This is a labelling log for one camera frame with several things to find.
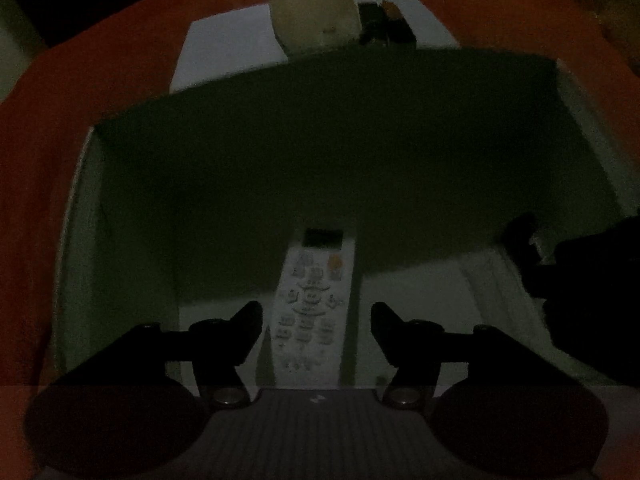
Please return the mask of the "open white cardboard box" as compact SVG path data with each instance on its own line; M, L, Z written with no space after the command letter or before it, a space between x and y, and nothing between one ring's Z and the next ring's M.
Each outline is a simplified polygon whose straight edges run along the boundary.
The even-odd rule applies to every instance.
M564 61L484 50L333 53L198 84L105 119L72 187L54 315L68 372L142 322L271 308L302 226L355 232L340 385L385 385L390 304L503 330L589 385L520 264L631 216L639 185Z

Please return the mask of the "white remote control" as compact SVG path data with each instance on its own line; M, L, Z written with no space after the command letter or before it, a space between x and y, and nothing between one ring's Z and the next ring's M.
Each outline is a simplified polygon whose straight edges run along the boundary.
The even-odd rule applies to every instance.
M294 233L269 327L278 388L340 385L355 242L346 226L302 226Z

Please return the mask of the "orange red tablecloth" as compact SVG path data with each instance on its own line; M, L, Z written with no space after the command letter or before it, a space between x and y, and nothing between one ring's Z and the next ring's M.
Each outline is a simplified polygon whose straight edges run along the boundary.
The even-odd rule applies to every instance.
M1 474L38 474L22 430L49 376L58 240L100 118L165 93L192 22L264 0L142 0L40 53L1 105ZM421 0L462 44L554 54L639 154L639 0Z

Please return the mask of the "black rectangular case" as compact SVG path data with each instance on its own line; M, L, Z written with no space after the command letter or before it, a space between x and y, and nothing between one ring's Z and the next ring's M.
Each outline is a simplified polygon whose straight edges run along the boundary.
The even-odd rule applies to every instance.
M358 11L362 25L360 47L416 50L416 35L395 3L362 2Z

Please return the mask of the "white flat box lid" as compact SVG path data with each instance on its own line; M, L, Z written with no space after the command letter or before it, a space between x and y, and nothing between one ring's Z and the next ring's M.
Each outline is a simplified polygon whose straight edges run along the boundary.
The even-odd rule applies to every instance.
M398 7L420 49L457 49L450 30L419 0L388 1ZM273 32L268 4L248 6L194 21L186 34L169 86L171 93L204 82L288 62Z

